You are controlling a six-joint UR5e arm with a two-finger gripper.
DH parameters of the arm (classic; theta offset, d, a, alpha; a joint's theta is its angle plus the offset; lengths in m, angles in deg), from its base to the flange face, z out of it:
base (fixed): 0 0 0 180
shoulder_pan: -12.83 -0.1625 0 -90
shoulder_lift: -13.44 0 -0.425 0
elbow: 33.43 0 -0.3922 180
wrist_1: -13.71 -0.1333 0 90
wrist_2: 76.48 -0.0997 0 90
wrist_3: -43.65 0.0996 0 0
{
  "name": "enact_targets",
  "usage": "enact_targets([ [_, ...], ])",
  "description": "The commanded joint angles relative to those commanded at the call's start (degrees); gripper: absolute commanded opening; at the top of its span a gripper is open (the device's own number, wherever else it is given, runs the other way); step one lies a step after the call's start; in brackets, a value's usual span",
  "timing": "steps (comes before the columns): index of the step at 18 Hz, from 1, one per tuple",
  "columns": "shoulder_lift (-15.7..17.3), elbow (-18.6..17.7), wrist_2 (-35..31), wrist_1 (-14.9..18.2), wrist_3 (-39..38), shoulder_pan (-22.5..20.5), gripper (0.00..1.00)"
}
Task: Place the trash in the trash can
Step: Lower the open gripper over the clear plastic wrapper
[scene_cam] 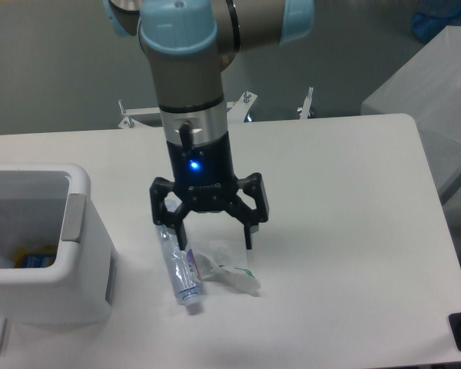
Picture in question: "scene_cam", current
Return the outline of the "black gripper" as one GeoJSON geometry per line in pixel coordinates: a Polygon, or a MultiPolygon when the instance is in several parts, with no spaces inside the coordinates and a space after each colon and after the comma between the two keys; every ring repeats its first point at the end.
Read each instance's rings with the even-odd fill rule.
{"type": "Polygon", "coordinates": [[[244,228],[247,251],[253,248],[252,234],[269,219],[270,207],[264,179],[254,172],[237,178],[231,157],[229,134],[202,145],[194,143],[190,131],[180,131],[179,145],[168,143],[174,181],[156,177],[150,186],[152,219],[177,237],[178,247],[187,247],[184,219],[191,212],[227,212],[244,228]],[[181,203],[170,210],[165,199],[170,192],[181,203]]]}

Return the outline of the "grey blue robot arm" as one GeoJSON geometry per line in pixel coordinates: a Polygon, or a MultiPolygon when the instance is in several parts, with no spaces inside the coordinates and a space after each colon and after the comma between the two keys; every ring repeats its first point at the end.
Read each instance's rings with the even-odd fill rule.
{"type": "Polygon", "coordinates": [[[187,246],[184,218],[225,212],[246,245],[269,217],[259,173],[234,173],[222,71],[241,51],[280,45],[312,29],[312,1],[106,1],[120,36],[138,39],[151,68],[173,179],[150,188],[153,222],[187,246]]]}

